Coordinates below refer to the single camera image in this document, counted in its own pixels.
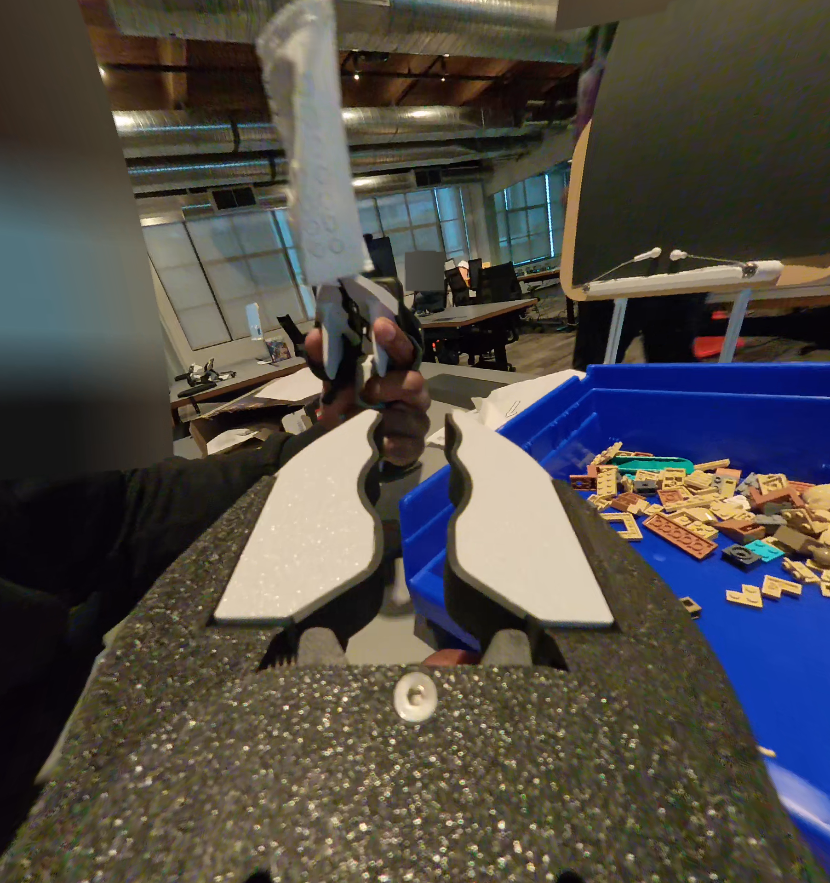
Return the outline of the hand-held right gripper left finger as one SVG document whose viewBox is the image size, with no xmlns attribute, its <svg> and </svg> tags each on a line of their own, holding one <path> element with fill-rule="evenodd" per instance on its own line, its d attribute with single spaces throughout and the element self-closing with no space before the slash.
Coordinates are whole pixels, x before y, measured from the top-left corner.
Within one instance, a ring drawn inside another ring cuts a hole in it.
<svg viewBox="0 0 830 883">
<path fill-rule="evenodd" d="M 380 419 L 357 414 L 278 470 L 214 610 L 217 624 L 300 624 L 377 571 Z"/>
</svg>

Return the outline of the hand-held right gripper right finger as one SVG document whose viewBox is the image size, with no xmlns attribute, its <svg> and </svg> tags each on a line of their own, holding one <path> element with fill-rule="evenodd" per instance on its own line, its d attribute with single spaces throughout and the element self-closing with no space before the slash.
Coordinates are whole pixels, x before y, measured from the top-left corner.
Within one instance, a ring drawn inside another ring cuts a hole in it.
<svg viewBox="0 0 830 883">
<path fill-rule="evenodd" d="M 551 475 L 468 413 L 446 417 L 453 512 L 446 539 L 446 610 L 466 631 L 487 614 L 453 599 L 475 590 L 541 627 L 605 629 L 614 618 Z"/>
</svg>

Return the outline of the blue plastic bin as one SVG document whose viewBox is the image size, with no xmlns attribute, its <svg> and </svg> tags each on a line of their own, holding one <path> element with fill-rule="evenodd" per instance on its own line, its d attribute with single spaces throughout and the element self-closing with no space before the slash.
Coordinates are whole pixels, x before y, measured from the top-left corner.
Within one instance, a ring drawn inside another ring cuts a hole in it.
<svg viewBox="0 0 830 883">
<path fill-rule="evenodd" d="M 630 451 L 830 482 L 830 363 L 595 367 L 502 429 L 555 479 Z M 616 629 L 550 667 L 463 666 L 475 820 L 425 823 L 441 881 L 830 881 L 830 602 L 726 602 L 743 573 L 566 502 Z"/>
</svg>

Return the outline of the pile of tan toy bricks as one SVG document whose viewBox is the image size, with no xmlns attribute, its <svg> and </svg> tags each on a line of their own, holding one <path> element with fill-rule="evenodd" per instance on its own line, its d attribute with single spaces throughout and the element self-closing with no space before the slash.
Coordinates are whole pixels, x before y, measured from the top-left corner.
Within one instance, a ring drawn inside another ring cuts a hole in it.
<svg viewBox="0 0 830 883">
<path fill-rule="evenodd" d="M 765 602 L 798 599 L 810 586 L 830 599 L 830 483 L 793 480 L 782 472 L 744 473 L 728 458 L 694 464 L 688 475 L 667 469 L 632 477 L 607 464 L 620 452 L 651 455 L 625 451 L 617 442 L 567 477 L 598 514 L 632 513 L 643 539 L 661 539 L 641 523 L 662 513 L 717 543 L 704 561 L 682 553 L 695 562 L 718 558 L 750 577 L 725 587 L 730 605 L 760 610 Z"/>
</svg>

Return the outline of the person's left forearm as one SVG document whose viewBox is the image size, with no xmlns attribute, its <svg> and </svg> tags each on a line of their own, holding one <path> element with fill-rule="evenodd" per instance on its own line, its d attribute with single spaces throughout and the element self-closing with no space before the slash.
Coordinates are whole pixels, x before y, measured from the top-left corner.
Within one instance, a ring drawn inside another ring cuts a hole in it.
<svg viewBox="0 0 830 883">
<path fill-rule="evenodd" d="M 254 484 L 326 433 L 318 424 L 211 458 L 0 480 L 0 628 L 108 631 Z"/>
</svg>

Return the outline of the black desk mat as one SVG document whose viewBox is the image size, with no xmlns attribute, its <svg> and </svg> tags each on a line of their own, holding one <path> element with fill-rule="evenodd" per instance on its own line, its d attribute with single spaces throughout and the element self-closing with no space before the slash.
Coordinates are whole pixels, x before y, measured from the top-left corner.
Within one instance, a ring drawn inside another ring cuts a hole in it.
<svg viewBox="0 0 830 883">
<path fill-rule="evenodd" d="M 470 411 L 476 407 L 474 399 L 485 399 L 508 384 L 482 377 L 463 377 L 451 373 L 440 373 L 425 379 L 431 399 L 449 406 Z"/>
</svg>

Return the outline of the person's left hand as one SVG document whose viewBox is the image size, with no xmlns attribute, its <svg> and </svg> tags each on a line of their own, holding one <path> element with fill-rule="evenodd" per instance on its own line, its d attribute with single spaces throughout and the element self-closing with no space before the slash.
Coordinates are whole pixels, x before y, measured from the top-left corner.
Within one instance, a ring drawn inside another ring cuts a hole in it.
<svg viewBox="0 0 830 883">
<path fill-rule="evenodd" d="M 424 453 L 430 429 L 431 398 L 421 372 L 408 370 L 413 347 L 398 326 L 381 317 L 374 324 L 374 334 L 376 342 L 387 349 L 388 356 L 401 361 L 402 369 L 388 370 L 385 376 L 367 381 L 363 398 L 367 403 L 383 405 L 378 427 L 382 458 L 389 464 L 407 468 Z M 329 389 L 325 384 L 321 397 L 320 424 L 325 429 L 341 425 L 362 410 L 355 407 L 351 390 L 338 390 L 328 401 Z"/>
</svg>

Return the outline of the long wooden work table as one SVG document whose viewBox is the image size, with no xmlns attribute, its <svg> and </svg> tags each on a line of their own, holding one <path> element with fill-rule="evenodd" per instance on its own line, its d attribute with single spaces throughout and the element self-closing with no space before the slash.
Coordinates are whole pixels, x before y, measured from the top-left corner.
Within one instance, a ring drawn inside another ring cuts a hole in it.
<svg viewBox="0 0 830 883">
<path fill-rule="evenodd" d="M 537 298 L 463 305 L 428 315 L 421 321 L 423 361 L 515 372 L 507 347 L 519 339 L 519 329 Z"/>
</svg>

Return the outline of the cardboard box with white flap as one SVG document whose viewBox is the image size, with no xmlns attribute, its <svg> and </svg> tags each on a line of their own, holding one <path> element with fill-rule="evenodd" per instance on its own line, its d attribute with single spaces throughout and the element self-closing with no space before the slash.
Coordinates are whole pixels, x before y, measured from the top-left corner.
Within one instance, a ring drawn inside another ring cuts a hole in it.
<svg viewBox="0 0 830 883">
<path fill-rule="evenodd" d="M 317 416 L 322 381 L 300 370 L 267 383 L 227 403 L 184 403 L 182 423 L 187 425 L 203 457 L 254 447 L 271 436 L 298 436 Z"/>
</svg>

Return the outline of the teal brick separator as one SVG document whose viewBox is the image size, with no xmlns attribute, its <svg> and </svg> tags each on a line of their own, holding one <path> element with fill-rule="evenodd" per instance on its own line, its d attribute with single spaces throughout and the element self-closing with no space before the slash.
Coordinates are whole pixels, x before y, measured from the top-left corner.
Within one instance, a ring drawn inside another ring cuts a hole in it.
<svg viewBox="0 0 830 883">
<path fill-rule="evenodd" d="M 653 455 L 623 456 L 620 452 L 607 462 L 620 473 L 634 477 L 640 471 L 661 472 L 667 469 L 683 470 L 685 475 L 695 470 L 695 465 L 687 458 L 660 457 Z"/>
</svg>

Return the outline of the brown long toy plate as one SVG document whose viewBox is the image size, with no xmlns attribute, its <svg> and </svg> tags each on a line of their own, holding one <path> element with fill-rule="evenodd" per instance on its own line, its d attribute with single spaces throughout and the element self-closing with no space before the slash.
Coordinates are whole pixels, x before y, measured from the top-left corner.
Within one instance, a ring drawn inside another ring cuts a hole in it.
<svg viewBox="0 0 830 883">
<path fill-rule="evenodd" d="M 706 560 L 718 549 L 718 544 L 714 541 L 694 533 L 662 513 L 646 517 L 641 527 L 696 561 Z"/>
</svg>

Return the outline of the white stand shelf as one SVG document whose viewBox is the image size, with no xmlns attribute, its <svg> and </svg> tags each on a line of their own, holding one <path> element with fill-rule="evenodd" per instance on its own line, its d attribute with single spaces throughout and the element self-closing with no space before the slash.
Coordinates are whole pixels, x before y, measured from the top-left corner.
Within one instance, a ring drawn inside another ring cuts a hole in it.
<svg viewBox="0 0 830 883">
<path fill-rule="evenodd" d="M 784 270 L 778 260 L 749 261 L 743 266 L 713 265 L 675 273 L 637 275 L 592 281 L 582 288 L 586 300 L 641 298 L 694 292 L 738 291 L 774 284 Z"/>
</svg>

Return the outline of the person's black jacket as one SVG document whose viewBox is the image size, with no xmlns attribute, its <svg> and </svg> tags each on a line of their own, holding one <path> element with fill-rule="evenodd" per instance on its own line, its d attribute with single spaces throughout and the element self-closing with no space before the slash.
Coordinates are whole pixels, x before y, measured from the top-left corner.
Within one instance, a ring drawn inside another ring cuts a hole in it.
<svg viewBox="0 0 830 883">
<path fill-rule="evenodd" d="M 0 578 L 0 855 L 100 651 L 102 607 L 100 591 L 66 598 Z"/>
</svg>

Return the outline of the yellow rimmed panel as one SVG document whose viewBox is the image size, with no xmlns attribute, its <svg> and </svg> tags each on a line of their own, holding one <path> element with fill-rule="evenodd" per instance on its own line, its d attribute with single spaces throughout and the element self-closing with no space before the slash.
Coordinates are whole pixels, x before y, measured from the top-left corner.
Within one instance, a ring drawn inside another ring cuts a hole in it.
<svg viewBox="0 0 830 883">
<path fill-rule="evenodd" d="M 572 160 L 563 290 L 758 260 L 784 270 L 749 289 L 830 292 L 830 1 L 622 21 Z"/>
</svg>

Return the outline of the silver ceiling duct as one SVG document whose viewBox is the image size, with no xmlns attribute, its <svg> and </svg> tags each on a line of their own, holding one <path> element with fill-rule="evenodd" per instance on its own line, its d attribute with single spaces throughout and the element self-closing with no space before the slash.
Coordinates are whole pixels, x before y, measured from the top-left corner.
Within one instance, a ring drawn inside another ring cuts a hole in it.
<svg viewBox="0 0 830 883">
<path fill-rule="evenodd" d="M 425 105 L 343 109 L 351 146 L 533 137 L 564 130 L 571 116 L 549 116 L 541 103 L 525 111 L 493 106 Z M 257 114 L 183 110 L 114 111 L 124 158 L 151 160 L 184 156 L 242 156 L 279 152 L 279 131 Z"/>
</svg>

